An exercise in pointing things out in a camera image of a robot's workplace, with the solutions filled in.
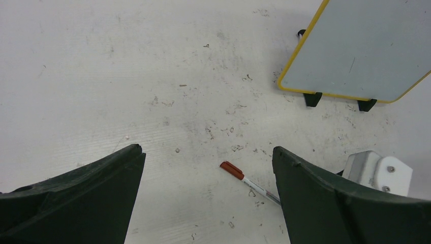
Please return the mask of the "red capped whiteboard marker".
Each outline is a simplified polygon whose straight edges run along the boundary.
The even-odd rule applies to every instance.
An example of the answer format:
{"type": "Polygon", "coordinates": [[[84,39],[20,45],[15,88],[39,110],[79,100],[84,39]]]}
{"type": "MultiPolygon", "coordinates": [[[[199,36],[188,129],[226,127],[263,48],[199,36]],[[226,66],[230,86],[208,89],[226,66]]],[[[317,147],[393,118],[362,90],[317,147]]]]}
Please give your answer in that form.
{"type": "Polygon", "coordinates": [[[224,161],[224,162],[222,162],[220,164],[220,167],[222,169],[224,169],[225,171],[227,171],[228,173],[230,173],[231,175],[233,175],[238,180],[240,180],[243,183],[245,183],[246,185],[248,185],[251,189],[253,189],[257,193],[259,193],[260,195],[266,197],[268,200],[270,200],[270,201],[274,202],[275,204],[281,206],[280,199],[277,196],[275,196],[271,192],[265,190],[264,188],[262,188],[258,184],[254,183],[253,181],[251,181],[250,179],[248,179],[244,175],[244,173],[239,168],[237,168],[235,165],[233,165],[232,163],[230,163],[228,161],[224,161]]]}

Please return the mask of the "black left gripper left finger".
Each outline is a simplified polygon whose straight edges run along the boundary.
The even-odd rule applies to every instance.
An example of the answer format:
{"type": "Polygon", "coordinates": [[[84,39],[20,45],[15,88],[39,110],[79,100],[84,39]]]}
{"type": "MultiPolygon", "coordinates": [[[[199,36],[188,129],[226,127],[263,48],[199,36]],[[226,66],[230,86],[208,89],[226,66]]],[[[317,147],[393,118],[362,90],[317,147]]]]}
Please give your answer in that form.
{"type": "Polygon", "coordinates": [[[145,164],[131,144],[1,194],[1,243],[124,243],[145,164]]]}

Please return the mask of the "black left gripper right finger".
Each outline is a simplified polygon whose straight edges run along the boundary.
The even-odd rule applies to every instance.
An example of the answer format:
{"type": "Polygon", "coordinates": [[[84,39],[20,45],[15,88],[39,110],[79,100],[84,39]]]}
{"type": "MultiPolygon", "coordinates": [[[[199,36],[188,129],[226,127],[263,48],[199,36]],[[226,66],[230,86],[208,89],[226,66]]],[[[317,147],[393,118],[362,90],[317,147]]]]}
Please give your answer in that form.
{"type": "Polygon", "coordinates": [[[430,243],[430,201],[361,186],[273,149],[291,243],[430,243]]]}

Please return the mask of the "yellow framed whiteboard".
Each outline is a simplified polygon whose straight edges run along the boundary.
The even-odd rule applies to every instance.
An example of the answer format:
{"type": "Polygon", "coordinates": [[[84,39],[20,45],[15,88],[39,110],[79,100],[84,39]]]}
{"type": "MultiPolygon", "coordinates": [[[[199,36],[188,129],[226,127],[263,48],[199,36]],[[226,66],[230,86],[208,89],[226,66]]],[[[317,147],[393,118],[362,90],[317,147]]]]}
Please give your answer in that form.
{"type": "Polygon", "coordinates": [[[430,74],[430,1],[323,1],[278,86],[392,103],[430,74]]]}

